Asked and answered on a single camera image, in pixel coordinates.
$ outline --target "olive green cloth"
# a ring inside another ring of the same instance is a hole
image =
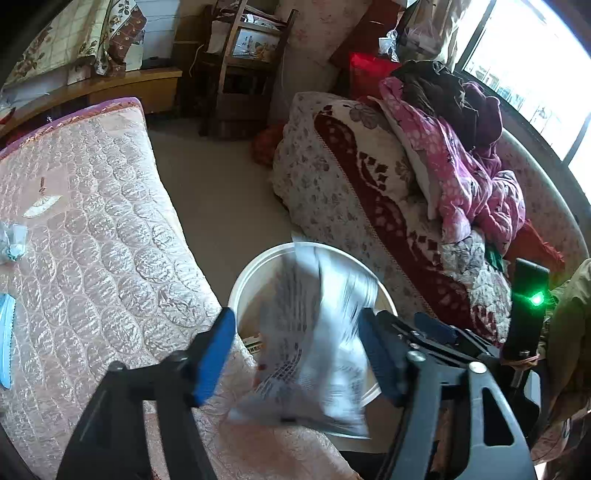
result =
[[[548,363],[552,424],[575,415],[591,398],[591,259],[551,293],[558,303],[544,326],[538,353]]]

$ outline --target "quilted mattress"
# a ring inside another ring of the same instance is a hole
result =
[[[61,197],[23,218],[41,187]],[[33,472],[50,479],[107,366],[141,367],[185,348],[220,306],[160,182],[136,99],[76,112],[4,149],[0,219],[30,228],[26,256],[0,266],[0,291],[17,300],[0,423]],[[225,421],[254,369],[236,337],[216,394],[194,411],[218,477],[355,478],[322,434]],[[165,479],[155,407],[145,410],[152,469]]]

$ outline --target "pink blanket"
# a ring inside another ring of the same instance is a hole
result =
[[[470,235],[474,224],[504,255],[525,222],[525,202],[515,174],[486,168],[470,155],[443,118],[433,118],[401,99],[402,82],[395,77],[380,84],[382,98],[417,152],[424,151],[427,168],[441,186],[437,209],[443,218],[443,242]]]

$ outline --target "blue face mask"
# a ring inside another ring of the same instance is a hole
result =
[[[16,301],[8,293],[0,294],[0,383],[6,388],[12,386],[10,356],[15,305]]]

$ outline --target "floor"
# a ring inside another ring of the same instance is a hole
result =
[[[209,140],[198,128],[195,119],[148,118],[162,183],[197,265],[225,305],[248,262],[290,242],[293,227],[269,170],[251,160],[250,143]]]

